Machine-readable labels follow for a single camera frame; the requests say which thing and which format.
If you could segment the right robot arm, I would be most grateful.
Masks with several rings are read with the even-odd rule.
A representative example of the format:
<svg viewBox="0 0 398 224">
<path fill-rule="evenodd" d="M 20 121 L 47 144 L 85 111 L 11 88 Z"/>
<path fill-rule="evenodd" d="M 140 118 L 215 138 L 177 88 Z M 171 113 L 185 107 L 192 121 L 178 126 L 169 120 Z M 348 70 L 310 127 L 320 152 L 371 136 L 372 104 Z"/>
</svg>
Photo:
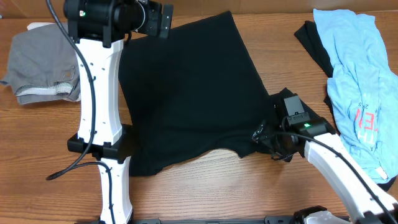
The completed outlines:
<svg viewBox="0 0 398 224">
<path fill-rule="evenodd" d="M 397 223 L 397 200 L 371 180 L 323 118 L 279 127 L 263 121 L 252 138 L 275 160 L 298 153 L 316 167 L 343 202 L 350 223 Z"/>
</svg>

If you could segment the black t-shirt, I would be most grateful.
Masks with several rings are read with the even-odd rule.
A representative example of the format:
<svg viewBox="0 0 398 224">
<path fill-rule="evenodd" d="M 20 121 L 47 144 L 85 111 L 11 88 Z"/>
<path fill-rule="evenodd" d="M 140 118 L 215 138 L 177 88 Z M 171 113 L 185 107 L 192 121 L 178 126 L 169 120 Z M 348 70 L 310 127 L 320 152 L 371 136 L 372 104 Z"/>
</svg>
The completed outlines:
<svg viewBox="0 0 398 224">
<path fill-rule="evenodd" d="M 263 121 L 277 125 L 274 103 L 292 96 L 268 94 L 230 12 L 176 27 L 166 39 L 130 41 L 119 82 L 139 136 L 133 177 L 214 149 L 268 153 L 252 135 Z"/>
</svg>

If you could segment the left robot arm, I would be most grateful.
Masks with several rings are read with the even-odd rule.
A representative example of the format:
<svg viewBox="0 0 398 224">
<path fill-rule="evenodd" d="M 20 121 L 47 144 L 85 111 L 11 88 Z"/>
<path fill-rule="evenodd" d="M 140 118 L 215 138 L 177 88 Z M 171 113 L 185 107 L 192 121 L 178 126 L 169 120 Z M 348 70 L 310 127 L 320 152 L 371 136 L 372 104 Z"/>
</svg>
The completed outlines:
<svg viewBox="0 0 398 224">
<path fill-rule="evenodd" d="M 133 32 L 166 39 L 174 7 L 154 1 L 65 1 L 68 34 L 79 50 L 81 118 L 68 150 L 95 157 L 101 177 L 98 223 L 130 223 L 129 164 L 132 126 L 119 117 L 118 69 Z"/>
</svg>

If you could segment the grey folded shorts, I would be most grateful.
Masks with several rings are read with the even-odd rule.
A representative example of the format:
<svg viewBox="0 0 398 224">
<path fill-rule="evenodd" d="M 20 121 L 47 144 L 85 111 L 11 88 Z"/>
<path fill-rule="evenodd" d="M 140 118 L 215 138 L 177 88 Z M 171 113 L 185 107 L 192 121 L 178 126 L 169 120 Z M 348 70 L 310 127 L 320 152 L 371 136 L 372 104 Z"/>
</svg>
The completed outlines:
<svg viewBox="0 0 398 224">
<path fill-rule="evenodd" d="M 5 77 L 20 105 L 80 101 L 75 50 L 56 24 L 27 30 L 12 38 Z"/>
</svg>

